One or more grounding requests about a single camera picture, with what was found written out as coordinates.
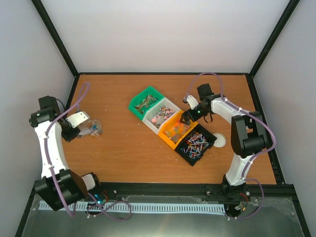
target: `gray wall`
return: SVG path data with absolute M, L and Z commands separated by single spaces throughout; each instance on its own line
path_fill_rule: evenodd
M 30 0 L 1 0 L 0 22 L 0 235 L 11 237 L 41 171 L 30 114 L 42 96 L 65 102 L 73 78 Z
M 301 1 L 254 81 L 276 134 L 287 183 L 293 183 L 316 236 L 316 1 Z
M 249 72 L 288 0 L 43 0 L 80 72 Z

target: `green bin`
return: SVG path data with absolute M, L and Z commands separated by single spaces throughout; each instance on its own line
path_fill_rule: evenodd
M 149 105 L 142 106 L 139 109 L 136 109 L 137 106 L 141 105 L 148 96 L 151 95 L 155 98 L 154 101 L 151 101 Z M 132 111 L 133 114 L 135 114 L 141 121 L 143 121 L 143 118 L 146 114 L 146 112 L 154 106 L 156 103 L 158 103 L 161 99 L 163 99 L 163 95 L 161 95 L 157 90 L 155 90 L 152 86 L 148 86 L 145 90 L 140 92 L 138 95 L 136 95 L 129 103 L 129 110 Z

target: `black metal frame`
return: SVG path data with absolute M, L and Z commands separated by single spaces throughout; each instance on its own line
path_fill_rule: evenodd
M 278 36 L 280 35 L 282 29 L 284 28 L 286 22 L 290 18 L 293 13 L 295 7 L 299 3 L 300 0 L 290 0 L 287 7 L 285 8 L 282 16 L 280 17 L 278 23 L 276 24 L 274 30 L 272 31 L 267 43 L 262 49 L 258 59 L 256 60 L 253 68 L 250 73 L 218 73 L 220 75 L 245 75 L 247 79 L 247 83 L 249 86 L 249 90 L 251 93 L 251 97 L 255 106 L 255 109 L 259 111 L 263 115 L 263 121 L 266 123 L 266 119 L 262 110 L 262 106 L 258 97 L 258 93 L 253 81 L 256 73 L 258 72 L 260 66 L 264 62 L 267 57 L 270 49 L 274 45 Z M 62 54 L 66 64 L 68 65 L 70 71 L 74 76 L 74 83 L 66 104 L 66 109 L 70 107 L 72 102 L 77 83 L 80 75 L 197 75 L 199 73 L 78 73 L 76 67 L 74 66 L 63 42 L 61 41 L 52 21 L 50 20 L 41 0 L 32 0 L 36 10 L 38 11 L 40 17 L 42 18 L 44 24 L 46 25 L 49 33 L 51 34 L 53 40 L 56 43 L 60 53 Z M 268 136 L 268 142 L 271 145 L 272 140 L 271 137 Z M 292 198 L 298 218 L 300 220 L 300 224 L 303 229 L 303 233 L 305 236 L 311 236 L 308 226 L 306 224 L 306 220 L 304 214 L 302 212 L 301 206 L 299 204 L 295 189 L 293 185 L 285 184 L 284 176 L 277 158 L 277 154 L 275 150 L 269 152 L 270 162 L 274 171 L 276 185 L 263 185 L 265 196 L 266 197 L 289 197 Z M 229 204 L 231 202 L 225 201 L 222 198 L 219 198 L 217 195 L 212 193 L 212 191 L 220 188 L 220 184 L 140 184 L 140 183 L 102 183 L 102 186 L 108 191 L 108 195 L 110 199 L 116 199 L 117 195 L 129 196 L 129 195 L 147 195 L 147 196 L 192 196 L 198 197 L 202 200 L 207 201 L 217 201 L 222 204 Z M 247 185 L 247 190 L 251 193 L 253 197 L 260 197 L 261 191 L 257 185 Z M 25 223 L 27 221 L 28 214 L 30 212 L 30 208 L 32 202 L 34 200 L 35 191 L 32 190 L 29 201 L 27 203 L 26 209 L 22 216 L 19 228 L 16 233 L 16 237 L 22 236 L 23 229 Z

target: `wooden tabletop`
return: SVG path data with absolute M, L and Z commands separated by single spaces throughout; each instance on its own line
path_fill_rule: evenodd
M 224 94 L 243 109 L 254 111 L 246 78 L 221 76 Z M 99 137 L 84 136 L 70 143 L 63 142 L 65 157 L 78 175 L 94 172 L 102 182 L 141 183 L 221 183 L 233 158 L 230 145 L 231 126 L 218 115 L 213 123 L 199 123 L 211 133 L 226 136 L 223 148 L 212 147 L 193 167 L 143 124 L 129 109 L 132 97 L 151 85 L 183 111 L 189 107 L 182 99 L 194 76 L 183 75 L 81 75 L 72 103 L 86 81 L 90 90 L 80 104 L 91 119 L 103 126 Z M 193 85 L 191 94 L 198 98 L 197 87 L 210 83 L 219 93 L 215 76 L 202 76 Z M 248 178 L 263 184 L 275 184 L 268 155 L 261 155 L 252 165 Z

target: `white robotic arm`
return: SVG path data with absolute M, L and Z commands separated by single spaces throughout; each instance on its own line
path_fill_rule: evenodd
M 229 124 L 232 124 L 232 117 L 234 116 L 244 116 L 245 114 L 235 110 L 231 106 L 225 103 L 221 97 L 212 100 L 211 102 L 212 112 L 223 117 Z M 234 153 L 232 164 L 228 172 L 226 173 L 226 179 L 232 186 L 238 186 L 243 184 L 245 181 L 243 176 L 245 177 L 250 169 L 251 164 L 245 170 L 243 176 L 242 171 L 244 170 L 247 162 L 252 155 L 242 158 L 241 156 Z
M 236 110 L 226 103 L 225 97 L 214 95 L 209 84 L 199 86 L 197 91 L 201 102 L 188 95 L 184 102 L 190 105 L 190 109 L 182 114 L 181 122 L 190 123 L 201 117 L 205 118 L 208 114 L 210 116 L 218 114 L 231 124 L 231 144 L 234 156 L 231 167 L 225 175 L 225 181 L 229 186 L 240 186 L 245 183 L 245 177 L 252 164 L 252 161 L 249 161 L 250 158 L 266 148 L 266 131 L 262 125 L 248 117 L 241 109 Z M 251 114 L 262 120 L 259 112 L 251 112 Z
M 101 184 L 94 173 L 80 177 L 72 172 L 67 165 L 62 146 L 62 137 L 67 142 L 75 139 L 80 133 L 78 125 L 87 121 L 89 115 L 78 111 L 68 118 L 60 117 L 57 101 L 51 96 L 40 98 L 39 106 L 40 110 L 31 114 L 29 119 L 30 125 L 39 138 L 42 156 L 42 180 L 36 181 L 34 187 L 37 194 L 56 211 L 64 207 L 61 198 L 67 205 L 72 204 L 87 197 L 88 191 L 92 194 L 100 192 Z M 52 124 L 57 117 L 60 117 L 59 120 Z
M 79 112 L 66 118 L 66 121 L 68 121 L 71 124 L 72 128 L 76 128 L 79 124 L 87 121 L 88 119 L 89 119 L 88 114 L 86 114 L 85 112 Z M 52 123 L 51 121 L 45 121 L 38 124 L 38 126 L 34 128 L 39 138 L 40 152 L 41 152 L 41 158 L 42 158 L 42 173 L 41 173 L 42 178 L 51 177 L 51 172 L 48 169 L 48 162 L 47 162 L 47 157 L 46 157 L 45 149 L 44 149 L 44 138 L 46 138 L 45 133 L 51 123 Z M 62 138 L 61 133 L 62 133 L 62 127 L 58 122 L 56 122 L 51 127 L 48 138 L 47 138 L 48 152 L 49 152 L 49 156 L 51 157 L 52 165 L 54 166 L 55 174 L 58 174 L 61 169 L 64 169 L 64 170 L 69 169 L 66 159 L 65 159 L 64 149 L 63 149 L 62 140 L 61 140 Z

